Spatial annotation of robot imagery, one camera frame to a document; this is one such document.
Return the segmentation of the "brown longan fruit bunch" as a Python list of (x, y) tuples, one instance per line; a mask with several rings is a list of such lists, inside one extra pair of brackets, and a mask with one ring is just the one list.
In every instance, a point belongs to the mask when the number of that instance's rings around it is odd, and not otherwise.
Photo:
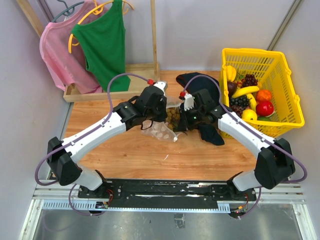
[(176, 132), (180, 122), (180, 109), (178, 107), (169, 107), (166, 109), (166, 113), (167, 118), (165, 122), (167, 123), (167, 127), (173, 132)]

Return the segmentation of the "clear zip top bag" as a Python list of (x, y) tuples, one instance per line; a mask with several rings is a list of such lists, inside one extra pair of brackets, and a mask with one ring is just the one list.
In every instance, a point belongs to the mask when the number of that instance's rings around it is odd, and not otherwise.
[[(182, 100), (178, 98), (173, 98), (168, 96), (166, 102), (167, 108), (179, 108)], [(179, 135), (182, 134), (181, 131), (172, 131), (167, 127), (166, 119), (163, 122), (155, 122), (151, 120), (146, 120), (142, 124), (141, 133), (145, 136), (153, 137), (161, 141), (176, 142)]]

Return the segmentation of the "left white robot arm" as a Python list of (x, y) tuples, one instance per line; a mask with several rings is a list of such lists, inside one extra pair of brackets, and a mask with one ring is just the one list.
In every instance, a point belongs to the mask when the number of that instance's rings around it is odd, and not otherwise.
[(133, 127), (142, 126), (144, 121), (164, 121), (167, 117), (166, 88), (165, 81), (158, 81), (147, 86), (139, 96), (119, 103), (103, 119), (83, 131), (63, 140), (57, 137), (50, 139), (46, 161), (59, 184), (82, 185), (96, 198), (103, 197), (107, 193), (107, 185), (100, 172), (77, 163), (100, 144)]

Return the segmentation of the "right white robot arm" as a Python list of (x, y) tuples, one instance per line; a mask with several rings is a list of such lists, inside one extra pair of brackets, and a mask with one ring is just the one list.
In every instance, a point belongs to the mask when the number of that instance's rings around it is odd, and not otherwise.
[(205, 123), (232, 136), (256, 157), (255, 168), (242, 171), (227, 181), (226, 193), (232, 200), (240, 199), (245, 191), (264, 187), (273, 189), (295, 171), (288, 141), (267, 136), (243, 121), (231, 108), (214, 101), (206, 89), (194, 94), (182, 91), (179, 98), (182, 130), (192, 130)]

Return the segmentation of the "green tank top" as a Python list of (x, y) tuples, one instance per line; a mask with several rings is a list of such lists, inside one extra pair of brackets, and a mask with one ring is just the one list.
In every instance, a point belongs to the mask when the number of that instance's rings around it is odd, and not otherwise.
[(73, 37), (84, 52), (86, 70), (92, 73), (101, 88), (107, 92), (126, 92), (131, 83), (125, 75), (125, 27), (123, 21), (123, 2), (113, 0), (111, 8), (96, 20), (84, 21), (98, 8), (85, 14), (71, 31), (68, 51), (72, 52)]

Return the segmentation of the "wooden clothes rack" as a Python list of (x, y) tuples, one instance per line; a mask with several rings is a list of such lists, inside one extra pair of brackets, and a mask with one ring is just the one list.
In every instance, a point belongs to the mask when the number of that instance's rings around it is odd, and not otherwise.
[[(33, 7), (27, 0), (18, 0), (20, 8), (31, 23), (38, 36), (41, 36), (44, 31), (44, 26), (36, 15)], [(152, 27), (152, 48), (153, 48), (153, 63), (137, 63), (126, 65), (126, 70), (129, 73), (141, 75), (147, 79), (154, 81), (160, 80), (160, 68), (157, 60), (157, 37), (156, 37), (156, 4), (154, 0), (150, 1), (151, 12), (151, 27)], [(131, 98), (138, 95), (147, 85), (137, 78), (133, 77), (130, 82), (128, 91), (112, 92), (110, 95), (113, 99)], [(106, 93), (86, 93), (81, 94), (75, 85), (66, 87), (63, 93), (63, 98), (67, 103), (83, 102), (83, 101), (99, 101), (108, 98)]]

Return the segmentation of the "black grape bunch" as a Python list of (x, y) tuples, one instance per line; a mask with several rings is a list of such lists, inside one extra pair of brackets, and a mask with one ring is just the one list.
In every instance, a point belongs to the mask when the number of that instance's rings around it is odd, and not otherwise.
[(229, 99), (229, 106), (234, 112), (243, 111), (250, 106), (250, 101), (246, 95), (232, 97)]

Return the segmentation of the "yellow lemon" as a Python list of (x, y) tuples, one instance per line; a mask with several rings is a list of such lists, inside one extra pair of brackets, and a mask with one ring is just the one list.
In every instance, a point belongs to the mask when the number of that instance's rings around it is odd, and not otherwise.
[(245, 121), (256, 121), (258, 119), (257, 113), (252, 109), (245, 109), (242, 112), (241, 118)]

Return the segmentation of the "yellow banana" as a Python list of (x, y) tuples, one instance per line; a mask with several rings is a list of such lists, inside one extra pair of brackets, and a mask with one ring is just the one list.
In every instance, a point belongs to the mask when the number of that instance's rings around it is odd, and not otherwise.
[(257, 86), (248, 86), (248, 87), (243, 87), (243, 88), (239, 88), (232, 96), (231, 98), (237, 98), (243, 95), (246, 95), (249, 99), (249, 107), (252, 110), (256, 110), (256, 106), (257, 106), (257, 101), (255, 99), (255, 97), (253, 96), (253, 93), (256, 93), (259, 90), (259, 88)]

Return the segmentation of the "dark purple grape bunch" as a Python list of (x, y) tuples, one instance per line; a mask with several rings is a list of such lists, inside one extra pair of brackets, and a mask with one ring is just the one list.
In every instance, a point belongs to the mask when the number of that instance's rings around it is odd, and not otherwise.
[(245, 88), (245, 87), (257, 86), (257, 85), (258, 85), (258, 81), (256, 80), (255, 75), (246, 74), (241, 87)]

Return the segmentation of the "red apple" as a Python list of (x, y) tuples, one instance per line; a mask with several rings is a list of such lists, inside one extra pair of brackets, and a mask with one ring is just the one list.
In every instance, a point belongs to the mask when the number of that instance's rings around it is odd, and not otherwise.
[(274, 112), (274, 106), (270, 101), (261, 101), (256, 105), (255, 110), (259, 116), (267, 117)]

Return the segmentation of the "orange fruit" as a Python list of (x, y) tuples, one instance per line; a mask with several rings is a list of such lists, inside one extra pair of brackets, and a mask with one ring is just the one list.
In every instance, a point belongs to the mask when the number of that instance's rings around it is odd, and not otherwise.
[(258, 102), (264, 102), (264, 101), (269, 101), (270, 102), (272, 97), (273, 97), (273, 95), (272, 95), (271, 91), (269, 91), (267, 89), (260, 89), (255, 94), (255, 99)]

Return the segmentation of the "green lime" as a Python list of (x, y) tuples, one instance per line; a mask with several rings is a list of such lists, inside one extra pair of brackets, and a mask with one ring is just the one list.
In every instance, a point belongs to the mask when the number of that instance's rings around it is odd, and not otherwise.
[(258, 121), (264, 121), (264, 122), (271, 122), (272, 121), (271, 118), (268, 117), (268, 116), (258, 116), (257, 120)]

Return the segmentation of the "yellow plastic basket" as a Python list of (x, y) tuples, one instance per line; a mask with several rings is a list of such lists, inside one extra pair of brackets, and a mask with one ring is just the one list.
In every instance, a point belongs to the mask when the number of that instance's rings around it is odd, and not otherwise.
[(304, 126), (300, 97), (295, 93), (292, 71), (282, 52), (257, 48), (224, 48), (221, 53), (219, 85), (221, 101), (226, 106), (229, 105), (227, 66), (233, 66), (242, 75), (253, 74), (262, 88), (272, 93), (271, 102), (275, 113), (270, 117), (271, 121), (249, 120), (249, 125), (273, 138)]

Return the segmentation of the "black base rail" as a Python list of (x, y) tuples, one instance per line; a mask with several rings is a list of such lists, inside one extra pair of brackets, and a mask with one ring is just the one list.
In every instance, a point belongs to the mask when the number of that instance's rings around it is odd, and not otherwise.
[(112, 196), (111, 207), (152, 210), (216, 209), (219, 201), (253, 202), (253, 188), (239, 192), (225, 181), (109, 179), (101, 190), (84, 186), (79, 198), (106, 199)]

